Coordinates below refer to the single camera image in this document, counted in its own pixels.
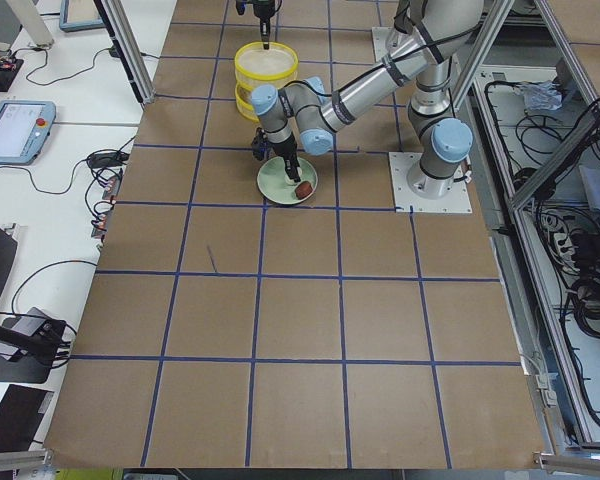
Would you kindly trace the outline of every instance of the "yellow container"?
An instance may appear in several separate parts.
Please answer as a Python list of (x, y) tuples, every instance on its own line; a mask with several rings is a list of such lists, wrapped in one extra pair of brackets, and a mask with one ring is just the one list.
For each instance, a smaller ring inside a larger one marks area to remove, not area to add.
[(236, 84), (236, 106), (243, 117), (258, 123), (258, 116), (251, 105), (251, 92)]
[(296, 52), (282, 43), (269, 45), (265, 50), (262, 42), (249, 43), (236, 53), (236, 80), (249, 92), (267, 83), (282, 88), (298, 75)]

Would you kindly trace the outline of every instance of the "green plate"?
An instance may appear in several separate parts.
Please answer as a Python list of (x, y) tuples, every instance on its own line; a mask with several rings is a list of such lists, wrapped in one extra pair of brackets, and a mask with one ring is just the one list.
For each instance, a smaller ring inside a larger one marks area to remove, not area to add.
[(318, 174), (309, 162), (304, 158), (298, 157), (298, 163), (302, 169), (300, 180), (308, 181), (313, 187), (310, 195), (298, 200), (295, 194), (296, 185), (288, 185), (286, 182), (287, 174), (284, 171), (284, 160), (282, 157), (274, 157), (266, 162), (258, 172), (258, 188), (260, 192), (274, 203), (280, 205), (295, 205), (304, 202), (311, 197), (318, 187)]

